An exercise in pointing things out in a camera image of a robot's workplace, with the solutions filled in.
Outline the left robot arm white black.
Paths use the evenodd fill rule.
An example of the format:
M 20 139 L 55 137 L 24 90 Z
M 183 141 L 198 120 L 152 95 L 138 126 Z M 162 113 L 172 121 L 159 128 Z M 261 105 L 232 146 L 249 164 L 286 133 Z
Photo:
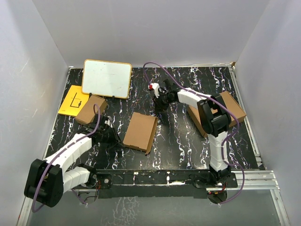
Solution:
M 61 149 L 44 160 L 36 159 L 30 165 L 24 195 L 48 207 L 58 204 L 63 194 L 77 186 L 95 188 L 100 184 L 96 170 L 85 164 L 69 167 L 96 144 L 116 146 L 120 137 L 110 116 L 102 116 L 84 125 Z

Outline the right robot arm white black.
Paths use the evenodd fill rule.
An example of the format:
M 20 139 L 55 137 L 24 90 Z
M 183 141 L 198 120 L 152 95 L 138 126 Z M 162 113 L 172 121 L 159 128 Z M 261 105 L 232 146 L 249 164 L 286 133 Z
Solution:
M 201 181 L 216 187 L 222 186 L 231 174 L 226 145 L 231 116 L 223 98 L 220 95 L 214 97 L 191 88 L 178 87 L 168 79 L 164 83 L 164 88 L 158 83 L 148 85 L 148 89 L 154 92 L 152 99 L 155 111 L 163 112 L 174 102 L 187 104 L 198 110 L 201 126 L 209 138 L 211 153 L 209 172 Z

